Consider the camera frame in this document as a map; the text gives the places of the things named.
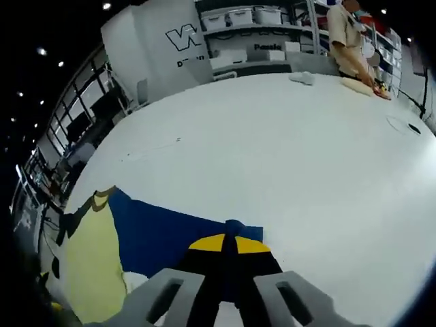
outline printed logo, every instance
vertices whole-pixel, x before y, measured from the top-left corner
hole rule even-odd
[[[202,44],[201,35],[197,33],[197,29],[192,24],[183,25],[180,31],[173,29],[166,32],[165,35],[179,52],[188,49],[191,44],[194,46],[201,46]]]

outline beige shirt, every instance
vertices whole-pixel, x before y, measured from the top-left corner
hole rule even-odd
[[[349,61],[342,57],[334,48],[334,41],[342,43],[351,49],[356,58],[363,64],[368,73],[374,77],[372,67],[369,67],[367,60],[362,55],[363,36],[348,21],[348,15],[342,5],[334,5],[327,12],[328,33],[330,35],[330,53],[339,65],[339,70],[344,74],[355,76],[358,71]]]

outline yellow cloth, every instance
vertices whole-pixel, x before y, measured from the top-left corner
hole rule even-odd
[[[327,12],[328,34],[330,39],[330,53],[339,65],[339,70],[347,75],[356,76],[356,69],[349,61],[342,57],[334,48],[334,41],[342,43],[349,48],[355,57],[367,69],[370,76],[374,77],[375,73],[372,67],[369,67],[367,60],[362,54],[362,35],[348,21],[348,16],[344,12],[342,5],[334,5]]]
[[[104,207],[97,212],[91,207],[66,242],[61,272],[66,298],[83,324],[103,322],[119,312],[127,293],[107,197],[94,200]]]

